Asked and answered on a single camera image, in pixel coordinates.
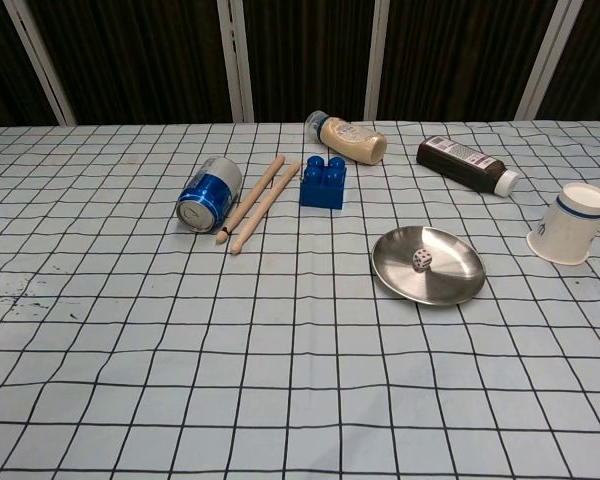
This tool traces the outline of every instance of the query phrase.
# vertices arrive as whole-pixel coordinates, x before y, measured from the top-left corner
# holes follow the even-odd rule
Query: blue can
[[[195,232],[215,230],[224,223],[241,184],[242,173],[235,163],[211,157],[178,197],[176,214]]]

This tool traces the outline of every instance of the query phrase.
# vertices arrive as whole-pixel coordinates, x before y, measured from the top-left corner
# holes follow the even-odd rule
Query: bottle label
[[[497,161],[495,158],[490,157],[489,155],[477,152],[469,147],[465,147],[464,145],[444,137],[433,137],[427,141],[427,145],[483,170],[493,162]]]
[[[351,143],[366,142],[375,135],[371,130],[350,123],[341,123],[334,130],[338,137]]]

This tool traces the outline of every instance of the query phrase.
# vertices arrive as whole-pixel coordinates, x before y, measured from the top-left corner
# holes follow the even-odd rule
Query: stainless steel dish
[[[385,233],[373,247],[371,263],[388,288],[427,305],[469,300],[486,278],[482,260],[471,246],[431,227],[401,227]]]

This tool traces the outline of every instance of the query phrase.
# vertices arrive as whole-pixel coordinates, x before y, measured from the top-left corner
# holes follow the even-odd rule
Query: white bottle cap
[[[501,197],[508,197],[513,191],[513,187],[518,183],[519,178],[520,175],[517,172],[505,170],[498,179],[498,183],[496,183],[496,188],[494,188],[493,193],[500,195]]]

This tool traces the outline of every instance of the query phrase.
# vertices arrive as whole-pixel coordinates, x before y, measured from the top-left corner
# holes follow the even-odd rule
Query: bottle cap
[[[310,113],[304,122],[307,135],[320,140],[320,130],[322,130],[322,125],[324,125],[327,118],[329,118],[329,115],[322,110],[316,110],[315,112]]]
[[[520,175],[517,172],[505,170],[504,173],[500,175],[493,193],[500,195],[501,197],[508,197],[513,191],[513,187],[518,183],[519,178]]]

